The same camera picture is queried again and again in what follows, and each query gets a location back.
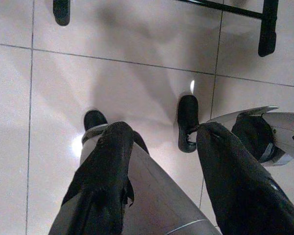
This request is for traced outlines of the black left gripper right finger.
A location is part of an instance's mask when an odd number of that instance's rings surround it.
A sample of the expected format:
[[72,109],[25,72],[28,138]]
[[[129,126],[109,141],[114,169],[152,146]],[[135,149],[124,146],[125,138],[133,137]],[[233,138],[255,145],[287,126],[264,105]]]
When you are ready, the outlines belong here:
[[196,145],[224,235],[294,235],[294,205],[238,137],[209,122],[198,126]]

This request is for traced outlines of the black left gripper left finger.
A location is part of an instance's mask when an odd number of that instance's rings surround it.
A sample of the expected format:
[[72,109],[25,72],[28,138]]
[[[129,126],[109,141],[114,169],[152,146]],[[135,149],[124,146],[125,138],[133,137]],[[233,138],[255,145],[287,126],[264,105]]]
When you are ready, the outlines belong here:
[[75,172],[51,235],[120,235],[128,200],[134,192],[128,167],[133,130],[115,122],[102,133],[94,150]]

